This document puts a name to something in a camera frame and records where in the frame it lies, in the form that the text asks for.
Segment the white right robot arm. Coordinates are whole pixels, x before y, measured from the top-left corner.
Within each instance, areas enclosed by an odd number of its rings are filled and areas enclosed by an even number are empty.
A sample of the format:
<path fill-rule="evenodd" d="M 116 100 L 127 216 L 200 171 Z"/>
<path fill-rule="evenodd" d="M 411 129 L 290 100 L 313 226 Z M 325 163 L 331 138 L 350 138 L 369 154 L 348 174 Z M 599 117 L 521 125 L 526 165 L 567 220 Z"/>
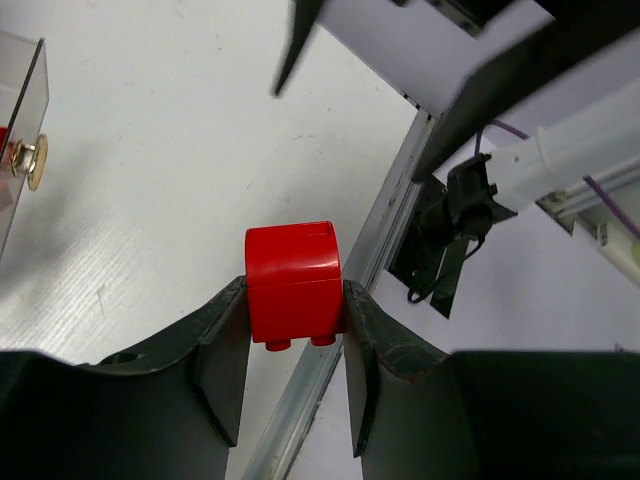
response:
<path fill-rule="evenodd" d="M 635 1 L 297 1 L 275 94 L 319 26 L 437 117 L 416 181 L 492 120 L 533 133 L 639 76 Z"/>

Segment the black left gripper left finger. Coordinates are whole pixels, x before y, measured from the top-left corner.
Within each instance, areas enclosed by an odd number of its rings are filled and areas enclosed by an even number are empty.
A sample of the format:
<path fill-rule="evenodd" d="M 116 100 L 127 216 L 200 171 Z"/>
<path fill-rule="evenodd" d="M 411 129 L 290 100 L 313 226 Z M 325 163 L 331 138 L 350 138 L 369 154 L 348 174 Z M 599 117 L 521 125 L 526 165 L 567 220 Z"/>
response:
<path fill-rule="evenodd" d="M 196 311 L 96 364 L 1 355 L 5 479 L 222 479 L 248 367 L 236 278 Z"/>

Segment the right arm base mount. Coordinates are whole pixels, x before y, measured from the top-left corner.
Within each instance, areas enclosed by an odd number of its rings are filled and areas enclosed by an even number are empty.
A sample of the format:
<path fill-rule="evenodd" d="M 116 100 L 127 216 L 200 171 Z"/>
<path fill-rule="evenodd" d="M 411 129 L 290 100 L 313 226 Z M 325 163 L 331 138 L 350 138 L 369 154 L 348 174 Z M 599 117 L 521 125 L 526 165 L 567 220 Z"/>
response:
<path fill-rule="evenodd" d="M 490 229 L 515 212 L 499 205 L 488 179 L 489 154 L 457 165 L 445 182 L 426 179 L 389 271 L 408 288 L 407 300 L 427 300 L 448 318 L 464 263 L 483 246 Z"/>

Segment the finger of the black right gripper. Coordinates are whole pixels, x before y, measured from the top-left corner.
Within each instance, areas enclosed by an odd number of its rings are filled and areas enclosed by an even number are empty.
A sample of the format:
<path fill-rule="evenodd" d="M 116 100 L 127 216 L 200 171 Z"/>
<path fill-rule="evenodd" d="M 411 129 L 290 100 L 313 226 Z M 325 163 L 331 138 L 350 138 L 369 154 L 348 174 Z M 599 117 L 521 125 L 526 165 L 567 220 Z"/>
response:
<path fill-rule="evenodd" d="M 271 90 L 274 97 L 279 97 L 282 94 L 327 4 L 327 0 L 296 0 L 293 2 L 288 46 Z"/>

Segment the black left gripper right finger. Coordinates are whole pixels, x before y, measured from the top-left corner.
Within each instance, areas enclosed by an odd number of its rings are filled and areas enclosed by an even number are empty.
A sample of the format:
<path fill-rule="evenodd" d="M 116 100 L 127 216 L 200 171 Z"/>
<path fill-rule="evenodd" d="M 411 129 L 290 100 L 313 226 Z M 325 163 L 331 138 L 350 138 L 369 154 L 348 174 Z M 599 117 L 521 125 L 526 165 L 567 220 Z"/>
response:
<path fill-rule="evenodd" d="M 344 285 L 352 449 L 367 479 L 635 479 L 639 357 L 457 351 Z"/>

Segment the red rounded lego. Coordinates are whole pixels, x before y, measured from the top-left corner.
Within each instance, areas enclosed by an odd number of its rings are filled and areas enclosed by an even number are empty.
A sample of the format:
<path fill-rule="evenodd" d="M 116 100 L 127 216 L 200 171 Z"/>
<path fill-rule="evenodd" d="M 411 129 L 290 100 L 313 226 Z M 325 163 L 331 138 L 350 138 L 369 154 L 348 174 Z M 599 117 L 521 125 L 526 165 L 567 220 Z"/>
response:
<path fill-rule="evenodd" d="M 344 332 L 343 281 L 329 221 L 252 228 L 245 235 L 252 340 L 268 351 L 296 339 L 329 346 Z"/>

